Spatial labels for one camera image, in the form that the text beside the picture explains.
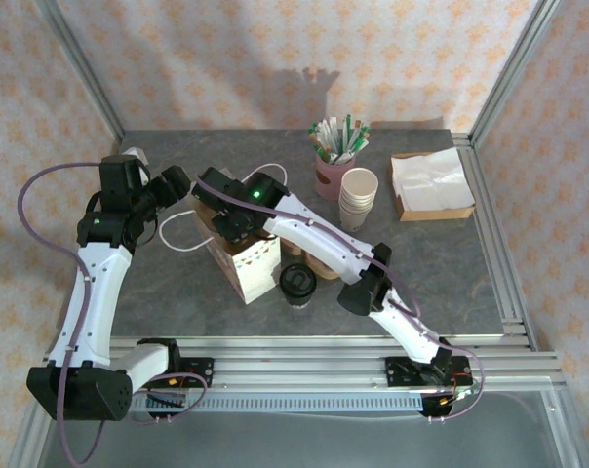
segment gray table surface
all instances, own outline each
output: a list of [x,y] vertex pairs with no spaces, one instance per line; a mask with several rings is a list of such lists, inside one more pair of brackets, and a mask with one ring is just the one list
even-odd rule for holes
[[[445,130],[377,130],[357,166],[374,171],[379,189],[365,225],[354,237],[393,250],[392,266],[417,294],[423,322],[441,334],[502,333],[483,250],[471,217],[462,220],[399,222],[393,199],[391,154],[437,151],[452,146]],[[242,177],[266,162],[288,170],[288,186],[310,209],[339,225],[337,202],[314,190],[315,162],[306,131],[173,131],[128,132],[122,150],[142,148],[153,173],[172,164],[189,174],[208,166],[226,167]],[[281,179],[275,168],[266,172]],[[184,200],[161,219],[188,210]],[[201,240],[190,216],[167,225],[170,242],[192,246]],[[282,254],[282,266],[293,259]],[[310,304],[292,309],[279,288],[245,305],[206,249],[192,253],[169,250],[156,237],[137,250],[121,289],[113,335],[152,336],[318,336],[385,335],[376,322],[343,310],[336,298],[339,280],[319,278]]]

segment wall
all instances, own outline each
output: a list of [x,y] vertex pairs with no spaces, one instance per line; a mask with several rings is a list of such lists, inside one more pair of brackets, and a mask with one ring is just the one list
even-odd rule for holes
[[469,132],[537,1],[60,3],[129,130],[307,128],[351,112]]
[[589,0],[564,2],[479,157],[589,441]]
[[[16,200],[40,169],[109,154],[110,131],[33,0],[0,0],[0,467],[30,397],[25,378],[41,363],[73,283],[74,267],[20,227]],[[98,187],[93,169],[40,180],[26,214],[46,237],[75,249],[75,224]]]

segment cardboard box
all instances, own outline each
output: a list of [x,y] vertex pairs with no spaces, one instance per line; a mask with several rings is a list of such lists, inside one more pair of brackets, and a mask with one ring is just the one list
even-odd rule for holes
[[216,233],[211,221],[216,212],[196,199],[193,209],[197,212],[195,220],[201,236],[214,237],[206,247],[245,304],[275,288],[281,272],[279,237],[267,241],[249,238],[232,245]]
[[[428,154],[432,154],[431,152],[419,152],[419,153],[399,153],[393,154],[392,158],[398,159],[408,159],[413,156],[426,156]],[[390,161],[390,178],[393,176],[393,168],[392,162]],[[441,219],[465,219],[470,217],[472,212],[474,211],[474,204],[465,207],[465,208],[457,208],[457,209],[448,209],[448,210],[430,210],[430,211],[411,211],[406,210],[405,206],[403,205],[403,201],[401,200],[401,196],[396,196],[396,207],[399,213],[399,219],[401,221],[435,221]]]

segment white napkin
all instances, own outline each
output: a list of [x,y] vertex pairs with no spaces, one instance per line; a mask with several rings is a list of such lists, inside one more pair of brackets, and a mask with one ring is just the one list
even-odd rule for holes
[[392,185],[408,211],[449,210],[474,204],[456,148],[392,158]]

